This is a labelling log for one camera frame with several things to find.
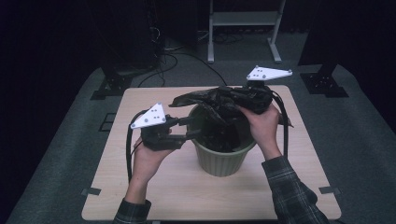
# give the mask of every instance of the plaid shirt sleeve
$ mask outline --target plaid shirt sleeve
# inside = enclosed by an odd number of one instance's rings
[[[128,203],[122,200],[113,224],[147,223],[150,207],[151,202],[148,200],[146,200],[145,204]]]
[[[317,195],[300,181],[289,161],[281,156],[262,163],[279,223],[329,223],[316,207]]]

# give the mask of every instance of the wooden tabletop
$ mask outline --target wooden tabletop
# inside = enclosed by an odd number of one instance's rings
[[[135,114],[160,102],[166,114],[187,117],[194,107],[168,107],[173,99],[191,91],[215,87],[138,88],[125,91],[92,188],[99,195],[88,195],[82,210],[86,220],[112,220],[128,188],[125,142],[128,125]],[[318,195],[318,208],[329,218],[337,219],[341,211],[332,193],[321,194],[319,188],[329,182],[318,160],[303,120],[286,86],[270,86],[283,99],[294,128],[289,128],[289,161],[300,179]],[[174,126],[172,133],[185,133],[185,126]],[[133,143],[140,135],[134,130]],[[277,142],[283,148],[283,127],[278,127]],[[272,194],[261,163],[260,149],[247,154],[235,174],[216,177],[199,165],[194,145],[187,141],[168,156],[148,185],[147,198],[152,202],[148,220],[257,220],[276,219]]]

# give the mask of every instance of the person's right hand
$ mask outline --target person's right hand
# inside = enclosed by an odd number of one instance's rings
[[[279,111],[273,104],[268,109],[258,115],[242,106],[238,106],[240,111],[247,117],[250,123],[250,132],[257,145],[262,150],[266,160],[279,157],[279,147],[276,141],[276,130],[279,122]]]

